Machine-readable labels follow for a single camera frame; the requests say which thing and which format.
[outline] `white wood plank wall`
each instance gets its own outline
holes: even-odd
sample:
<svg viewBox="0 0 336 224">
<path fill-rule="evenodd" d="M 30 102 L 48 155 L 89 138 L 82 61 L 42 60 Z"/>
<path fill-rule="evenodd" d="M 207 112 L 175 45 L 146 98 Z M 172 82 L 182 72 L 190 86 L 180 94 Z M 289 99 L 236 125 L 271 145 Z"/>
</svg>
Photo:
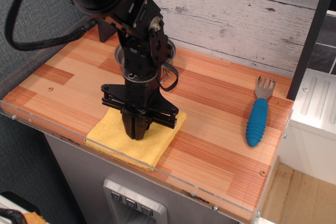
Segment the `white wood plank wall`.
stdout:
<svg viewBox="0 0 336 224">
<path fill-rule="evenodd" d="M 292 77 L 319 0 L 154 0 L 177 46 Z"/>
</svg>

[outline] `black frame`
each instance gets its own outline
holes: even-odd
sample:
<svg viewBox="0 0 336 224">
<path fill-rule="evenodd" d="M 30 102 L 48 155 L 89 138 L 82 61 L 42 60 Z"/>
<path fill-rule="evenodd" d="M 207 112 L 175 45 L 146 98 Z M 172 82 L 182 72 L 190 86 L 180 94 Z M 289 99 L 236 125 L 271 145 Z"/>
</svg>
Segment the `black frame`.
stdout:
<svg viewBox="0 0 336 224">
<path fill-rule="evenodd" d="M 307 35 L 305 45 L 303 47 L 298 65 L 296 67 L 296 70 L 293 76 L 292 84 L 287 94 L 287 99 L 295 100 L 296 95 L 299 92 L 299 88 L 300 88 L 303 76 L 305 75 L 310 56 L 313 52 L 315 42 L 319 35 L 320 29 L 322 27 L 325 14 L 327 13 L 328 7 L 330 5 L 330 1 L 331 0 L 319 0 L 313 21 L 311 23 L 311 26 L 310 26 L 310 29 Z"/>
</svg>

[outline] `fork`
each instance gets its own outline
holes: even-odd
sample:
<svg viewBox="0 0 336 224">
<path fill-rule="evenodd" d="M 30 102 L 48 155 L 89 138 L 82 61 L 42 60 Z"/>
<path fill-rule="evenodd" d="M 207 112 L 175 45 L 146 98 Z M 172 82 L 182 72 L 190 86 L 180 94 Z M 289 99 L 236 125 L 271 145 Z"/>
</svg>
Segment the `fork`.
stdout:
<svg viewBox="0 0 336 224">
<path fill-rule="evenodd" d="M 257 100 L 253 104 L 253 108 L 250 114 L 250 117 L 247 122 L 246 126 L 246 140 L 249 146 L 254 147 L 256 146 L 262 139 L 265 128 L 266 128 L 266 121 L 267 121 L 267 110 L 268 110 L 268 103 L 266 99 L 268 99 L 274 89 L 275 81 L 268 78 L 259 76 L 255 92 L 257 96 Z"/>
</svg>

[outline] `table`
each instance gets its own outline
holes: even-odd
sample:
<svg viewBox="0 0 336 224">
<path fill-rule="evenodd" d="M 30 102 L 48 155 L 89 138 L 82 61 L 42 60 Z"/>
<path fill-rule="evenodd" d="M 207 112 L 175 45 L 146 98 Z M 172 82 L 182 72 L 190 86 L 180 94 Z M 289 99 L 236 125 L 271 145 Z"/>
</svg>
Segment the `table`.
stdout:
<svg viewBox="0 0 336 224">
<path fill-rule="evenodd" d="M 114 59 L 116 35 L 99 42 L 93 28 L 66 45 L 10 92 L 1 104 L 9 115 L 110 162 L 112 157 L 85 146 L 84 138 L 108 107 L 100 87 L 123 84 Z M 173 65 L 177 87 L 165 98 L 187 120 L 152 172 L 121 166 L 241 222 L 251 222 L 282 138 L 293 102 L 286 99 L 291 79 L 177 48 Z M 264 137 L 251 148 L 245 140 L 255 83 L 274 78 Z"/>
</svg>

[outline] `black cable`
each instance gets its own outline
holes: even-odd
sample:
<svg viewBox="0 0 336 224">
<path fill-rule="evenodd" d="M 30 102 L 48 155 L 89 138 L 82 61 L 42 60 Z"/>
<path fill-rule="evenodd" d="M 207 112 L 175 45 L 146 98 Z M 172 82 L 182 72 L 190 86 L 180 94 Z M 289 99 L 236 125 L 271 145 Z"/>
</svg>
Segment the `black cable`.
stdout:
<svg viewBox="0 0 336 224">
<path fill-rule="evenodd" d="M 41 41 L 35 42 L 16 42 L 13 39 L 13 32 L 16 23 L 16 18 L 18 15 L 18 11 L 20 9 L 22 0 L 14 0 L 10 10 L 8 12 L 5 24 L 5 38 L 8 43 L 15 49 L 20 51 L 31 51 L 37 49 L 43 49 L 47 47 L 53 47 L 62 45 L 76 39 L 82 37 L 86 31 L 90 30 L 93 26 L 98 23 L 98 20 L 91 19 L 85 25 L 78 27 L 75 31 L 71 32 L 70 34 L 53 38 L 53 39 L 46 39 Z"/>
<path fill-rule="evenodd" d="M 17 210 L 0 208 L 0 216 L 12 221 L 12 224 L 27 224 L 23 214 Z"/>
</svg>

